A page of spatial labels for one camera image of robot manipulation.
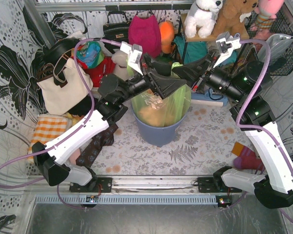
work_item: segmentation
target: gray bag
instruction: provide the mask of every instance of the gray bag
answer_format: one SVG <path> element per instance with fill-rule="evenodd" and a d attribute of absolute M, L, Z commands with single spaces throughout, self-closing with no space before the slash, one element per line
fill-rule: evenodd
<path fill-rule="evenodd" d="M 276 33 L 271 35 L 267 41 L 271 49 L 270 64 L 273 64 L 278 58 L 280 58 L 288 49 L 288 47 L 293 42 L 293 36 L 286 34 Z M 266 56 L 266 49 L 263 46 L 258 54 L 258 60 L 264 62 Z"/>

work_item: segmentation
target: stuffed animal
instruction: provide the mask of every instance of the stuffed animal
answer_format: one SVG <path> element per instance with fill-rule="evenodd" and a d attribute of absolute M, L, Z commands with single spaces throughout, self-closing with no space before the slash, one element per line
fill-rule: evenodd
<path fill-rule="evenodd" d="M 274 19 L 277 18 L 276 14 L 281 9 L 284 0 L 260 0 L 255 12 L 258 14 L 255 24 L 251 26 L 253 31 L 260 29 L 270 29 Z"/>
<path fill-rule="evenodd" d="M 244 23 L 241 22 L 240 17 L 253 11 L 257 4 L 258 0 L 227 0 L 218 14 L 213 35 L 218 36 L 225 31 L 229 31 L 233 36 L 236 33 L 241 34 Z"/>
<path fill-rule="evenodd" d="M 211 35 L 217 14 L 223 6 L 223 0 L 196 0 L 185 20 L 185 34 L 187 38 L 193 38 L 196 34 L 196 26 L 200 27 L 198 35 L 206 38 Z"/>
<path fill-rule="evenodd" d="M 170 21 L 164 21 L 159 23 L 158 26 L 161 32 L 162 52 L 164 54 L 170 54 L 174 48 L 171 46 L 171 42 L 175 37 L 174 25 Z"/>

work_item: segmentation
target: blue bucket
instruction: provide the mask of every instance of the blue bucket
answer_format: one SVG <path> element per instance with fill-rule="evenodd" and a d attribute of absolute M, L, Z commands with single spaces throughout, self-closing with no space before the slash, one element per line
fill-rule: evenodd
<path fill-rule="evenodd" d="M 168 127 L 152 127 L 141 122 L 136 115 L 135 118 L 142 139 L 151 145 L 162 147 L 175 139 L 178 127 L 184 120 L 185 116 L 186 114 L 177 123 Z"/>

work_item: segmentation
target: white teddy bear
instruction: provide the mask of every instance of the white teddy bear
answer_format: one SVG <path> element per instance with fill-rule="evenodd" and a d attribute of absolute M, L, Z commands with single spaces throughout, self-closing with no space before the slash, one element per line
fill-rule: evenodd
<path fill-rule="evenodd" d="M 208 37 L 214 29 L 217 15 L 223 6 L 223 0 L 196 0 L 185 20 L 185 34 L 187 38 L 193 38 L 196 34 L 196 26 L 200 27 L 200 38 Z"/>

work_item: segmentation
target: pink bag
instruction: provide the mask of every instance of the pink bag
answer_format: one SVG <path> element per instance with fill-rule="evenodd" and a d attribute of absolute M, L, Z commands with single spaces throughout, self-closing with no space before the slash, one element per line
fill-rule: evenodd
<path fill-rule="evenodd" d="M 148 53 L 153 58 L 161 52 L 161 32 L 154 15 L 147 19 L 135 16 L 129 26 L 129 44 L 142 46 L 143 53 Z"/>

